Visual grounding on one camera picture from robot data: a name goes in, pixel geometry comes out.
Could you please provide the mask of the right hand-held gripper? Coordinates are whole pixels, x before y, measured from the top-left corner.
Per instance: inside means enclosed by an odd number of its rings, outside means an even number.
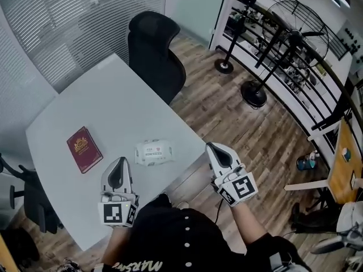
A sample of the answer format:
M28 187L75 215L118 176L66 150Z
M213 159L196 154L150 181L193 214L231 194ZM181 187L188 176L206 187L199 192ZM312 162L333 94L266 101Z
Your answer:
M224 144L208 142L205 153L215 176L212 187L230 207L258 193L253 174L246 171L245 165L241 164L238 154L232 148Z

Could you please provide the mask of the person's right forearm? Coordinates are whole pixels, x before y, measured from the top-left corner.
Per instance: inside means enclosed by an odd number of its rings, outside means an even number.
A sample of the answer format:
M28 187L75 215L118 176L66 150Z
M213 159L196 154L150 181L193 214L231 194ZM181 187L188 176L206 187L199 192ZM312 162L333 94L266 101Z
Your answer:
M246 256L271 256L273 237L256 219L250 208L242 202L230 210L246 246Z

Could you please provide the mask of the black pedestal fan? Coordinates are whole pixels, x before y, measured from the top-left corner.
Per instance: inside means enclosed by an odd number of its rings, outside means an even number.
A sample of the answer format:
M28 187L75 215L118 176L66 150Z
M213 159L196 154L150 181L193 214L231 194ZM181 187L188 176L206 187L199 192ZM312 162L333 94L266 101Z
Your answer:
M269 73L262 82L247 82L241 88L245 100L254 107L267 102L264 85L273 74L295 94L304 87L315 89L317 78L312 74L317 56L325 56L329 38L327 27L318 14L297 1L272 5L262 19L261 45L258 46L259 67L266 63Z

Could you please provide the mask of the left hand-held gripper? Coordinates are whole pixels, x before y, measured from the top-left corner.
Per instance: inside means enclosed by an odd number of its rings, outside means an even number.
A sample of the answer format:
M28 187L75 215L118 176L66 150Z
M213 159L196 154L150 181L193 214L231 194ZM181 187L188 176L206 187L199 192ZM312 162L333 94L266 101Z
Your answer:
M98 203L101 224L112 228L132 227L139 196L132 193L130 165L126 157L116 159L106 168L102 174L101 185L102 191L123 192L101 192Z

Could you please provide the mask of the white wet wipe pack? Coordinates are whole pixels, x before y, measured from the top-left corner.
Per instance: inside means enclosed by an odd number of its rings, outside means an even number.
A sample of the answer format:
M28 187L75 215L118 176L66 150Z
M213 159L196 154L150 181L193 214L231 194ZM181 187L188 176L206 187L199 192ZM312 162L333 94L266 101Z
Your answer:
M164 145L169 148L170 157L167 159L145 159L143 156L143 146L144 145ZM138 143L135 149L135 162L136 164L142 166L156 166L161 165L168 162L173 162L175 160L175 153L173 151L173 144L170 141L164 139L153 139L153 140L146 140L144 142Z

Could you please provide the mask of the black mesh office chair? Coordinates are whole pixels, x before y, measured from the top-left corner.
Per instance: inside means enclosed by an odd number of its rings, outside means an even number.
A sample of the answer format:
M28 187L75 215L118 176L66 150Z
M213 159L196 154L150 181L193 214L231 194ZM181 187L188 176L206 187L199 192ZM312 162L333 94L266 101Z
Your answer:
M6 169L14 177L24 182L24 189L16 191L15 186L10 186L10 206L15 208L15 199L23 197L24 213L28 219L39 226L42 233L56 234L64 225L52 207L45 190L35 170L29 170L20 165L21 172L10 167L0 154L0 172Z
M170 104L186 81L184 65L170 50L180 27L154 12L137 14L129 23L129 67L166 103Z

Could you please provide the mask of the row of black wall items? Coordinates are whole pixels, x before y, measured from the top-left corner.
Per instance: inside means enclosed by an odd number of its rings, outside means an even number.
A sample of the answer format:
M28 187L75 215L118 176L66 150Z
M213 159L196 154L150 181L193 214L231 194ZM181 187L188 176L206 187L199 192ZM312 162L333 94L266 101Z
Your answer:
M361 48L358 36L355 35L348 27L343 28L343 34L340 41L351 54L357 53Z

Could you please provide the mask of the red hardcover book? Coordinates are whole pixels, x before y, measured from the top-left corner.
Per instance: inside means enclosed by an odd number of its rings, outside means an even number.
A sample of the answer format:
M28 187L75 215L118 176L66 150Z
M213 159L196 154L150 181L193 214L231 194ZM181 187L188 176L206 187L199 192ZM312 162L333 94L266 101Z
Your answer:
M66 142L81 174L88 172L103 159L102 153L85 126Z

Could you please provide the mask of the black coat stand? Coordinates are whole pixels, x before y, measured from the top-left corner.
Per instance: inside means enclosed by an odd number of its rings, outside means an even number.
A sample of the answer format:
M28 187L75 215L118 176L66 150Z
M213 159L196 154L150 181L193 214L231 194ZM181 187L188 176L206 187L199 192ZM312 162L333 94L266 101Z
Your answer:
M244 29L244 23L246 21L246 17L248 14L248 10L251 6L255 4L256 0L242 0L242 3L245 5L244 11L242 12L242 15L240 19L237 22L237 26L234 30L234 36L233 40L230 44L229 50L226 53L226 57L224 59L217 59L214 62L215 68L222 74L231 74L234 70L233 64L229 61L234 46L237 43L239 35L242 33L242 30Z

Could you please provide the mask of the teal water bottle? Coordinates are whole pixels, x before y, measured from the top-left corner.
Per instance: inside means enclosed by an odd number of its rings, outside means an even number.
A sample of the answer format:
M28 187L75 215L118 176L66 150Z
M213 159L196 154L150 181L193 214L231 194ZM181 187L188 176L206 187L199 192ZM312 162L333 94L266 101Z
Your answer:
M299 171L311 170L317 167L317 160L320 154L317 150L314 150L306 155L300 156L296 160L296 167Z

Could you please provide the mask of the person's black shirt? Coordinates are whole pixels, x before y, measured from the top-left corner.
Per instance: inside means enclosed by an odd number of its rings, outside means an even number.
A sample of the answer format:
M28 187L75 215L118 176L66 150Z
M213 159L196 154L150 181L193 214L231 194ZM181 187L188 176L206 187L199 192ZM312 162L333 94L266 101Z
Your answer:
M173 207L161 193L137 214L124 254L92 272L312 272L287 239L272 236L271 256L231 250L221 230L203 213Z

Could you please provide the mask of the person's left forearm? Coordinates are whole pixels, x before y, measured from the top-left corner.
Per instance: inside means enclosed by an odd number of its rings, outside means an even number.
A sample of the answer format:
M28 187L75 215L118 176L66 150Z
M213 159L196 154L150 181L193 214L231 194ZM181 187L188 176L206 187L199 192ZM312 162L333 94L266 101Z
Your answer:
M113 229L108 245L102 256L101 263L113 266L121 259L121 255L124 254L125 247L128 245L130 232L131 229L126 227Z

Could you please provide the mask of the black metal railing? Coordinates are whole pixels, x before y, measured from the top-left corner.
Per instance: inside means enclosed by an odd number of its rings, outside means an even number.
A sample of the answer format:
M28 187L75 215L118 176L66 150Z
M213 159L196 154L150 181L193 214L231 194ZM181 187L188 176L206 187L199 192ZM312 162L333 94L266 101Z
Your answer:
M262 63L259 67L256 66L258 62L256 54L263 36L261 19L272 5L282 1L289 0L256 0L248 10L244 29L239 35L231 55L256 71L254 79L244 82L242 86L247 82L262 82L269 73L266 63ZM308 6L298 0L292 1ZM229 47L244 8L242 0L231 1L223 30L223 38L229 43ZM336 118L351 118L358 115L358 108L353 105L350 92L345 87L348 82L348 69L343 63L349 61L348 49L332 29L325 22L324 24L328 31L329 46L325 56L316 57L318 64L313 67L312 72L317 78L316 88L313 90L305 86L303 92L295 95L277 74L273 74L264 85L265 93L274 92L309 130L322 129Z

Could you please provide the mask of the wooden table with white legs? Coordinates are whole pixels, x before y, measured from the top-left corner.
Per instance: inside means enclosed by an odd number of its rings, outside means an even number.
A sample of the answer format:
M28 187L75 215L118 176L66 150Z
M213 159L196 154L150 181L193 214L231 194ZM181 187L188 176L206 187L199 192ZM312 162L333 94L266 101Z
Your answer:
M356 199L358 188L363 188L363 178L361 177L363 161L359 144L357 144L346 120L342 118L330 127L308 137L308 140L321 137L335 127L338 127L338 135L334 159L328 177L324 180L286 185L284 187L286 191L327 188L338 204L353 202ZM349 162L346 162L341 154L344 147L351 151L351 160Z

